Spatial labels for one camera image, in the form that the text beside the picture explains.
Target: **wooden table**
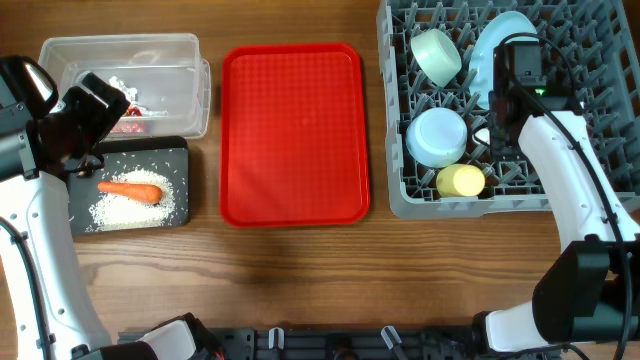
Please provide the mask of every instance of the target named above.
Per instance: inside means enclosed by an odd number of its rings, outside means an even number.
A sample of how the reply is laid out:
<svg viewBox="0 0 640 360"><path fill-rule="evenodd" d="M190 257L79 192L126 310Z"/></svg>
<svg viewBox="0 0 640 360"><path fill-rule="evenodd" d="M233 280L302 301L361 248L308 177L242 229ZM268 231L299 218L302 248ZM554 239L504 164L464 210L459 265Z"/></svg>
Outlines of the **wooden table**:
<svg viewBox="0 0 640 360"><path fill-rule="evenodd" d="M38 58L50 37L191 32L211 63L242 45L342 41L364 62L371 210L352 226L238 230L218 213L219 111L190 141L192 220L175 229L75 239L91 299L114 340L193 312L211 327L419 327L468 324L482 310L531 299L560 250L553 216L406 221L389 210L378 0L16 1L0 4L0 55ZM0 358L16 329L0 274ZM588 347L592 359L613 346ZM626 358L640 357L632 345Z"/></svg>

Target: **red tray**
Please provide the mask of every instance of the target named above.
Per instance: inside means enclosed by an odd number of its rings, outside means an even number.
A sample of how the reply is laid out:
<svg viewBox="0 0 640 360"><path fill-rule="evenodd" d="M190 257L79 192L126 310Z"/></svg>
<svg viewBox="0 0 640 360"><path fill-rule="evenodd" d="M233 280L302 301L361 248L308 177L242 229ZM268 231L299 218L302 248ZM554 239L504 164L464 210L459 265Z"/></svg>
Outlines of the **red tray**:
<svg viewBox="0 0 640 360"><path fill-rule="evenodd" d="M220 213L238 227L349 224L369 210L360 57L346 44L224 60Z"/></svg>

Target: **yellow cup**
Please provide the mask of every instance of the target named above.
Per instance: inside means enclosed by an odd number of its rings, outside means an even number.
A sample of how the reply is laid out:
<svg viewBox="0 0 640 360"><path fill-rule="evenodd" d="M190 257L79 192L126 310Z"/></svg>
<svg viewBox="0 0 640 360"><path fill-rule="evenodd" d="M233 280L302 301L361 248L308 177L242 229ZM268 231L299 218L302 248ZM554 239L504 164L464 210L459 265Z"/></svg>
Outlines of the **yellow cup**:
<svg viewBox="0 0 640 360"><path fill-rule="evenodd" d="M484 174L473 165L453 164L442 169L436 179L440 196L477 196L484 188Z"/></svg>

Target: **orange carrot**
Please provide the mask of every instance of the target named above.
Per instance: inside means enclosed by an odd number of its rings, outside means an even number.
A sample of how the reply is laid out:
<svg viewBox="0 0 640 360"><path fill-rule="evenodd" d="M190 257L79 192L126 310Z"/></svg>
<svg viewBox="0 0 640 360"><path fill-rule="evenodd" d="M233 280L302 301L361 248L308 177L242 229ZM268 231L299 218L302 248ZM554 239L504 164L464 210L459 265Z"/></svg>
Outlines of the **orange carrot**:
<svg viewBox="0 0 640 360"><path fill-rule="evenodd" d="M106 193L126 196L147 204L157 204L162 199L162 189L155 185L126 184L104 181L98 184L98 190Z"/></svg>

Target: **dish rack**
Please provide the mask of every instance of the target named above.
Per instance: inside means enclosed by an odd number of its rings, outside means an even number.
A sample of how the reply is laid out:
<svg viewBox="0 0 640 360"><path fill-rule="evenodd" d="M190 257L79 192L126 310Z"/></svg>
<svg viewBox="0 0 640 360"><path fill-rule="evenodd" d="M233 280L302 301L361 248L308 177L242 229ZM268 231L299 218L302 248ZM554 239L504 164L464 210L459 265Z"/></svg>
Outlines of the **dish rack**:
<svg viewBox="0 0 640 360"><path fill-rule="evenodd" d="M471 136L459 163L482 169L486 186L477 197L441 198L435 186L438 169L417 163L404 143L411 121L430 108L456 111L469 134L487 123L489 111L476 105L479 94L469 92L475 76L468 71L469 60L484 27L506 11L526 15L538 34L569 58L595 153L627 211L640 208L640 67L622 0L382 0L376 20L393 213L429 219L551 209L527 160L492 162L489 149ZM409 46L411 37L434 28L451 37L462 57L462 71L444 88L424 75ZM565 71L548 45L542 51L555 65L547 66L549 79Z"/></svg>

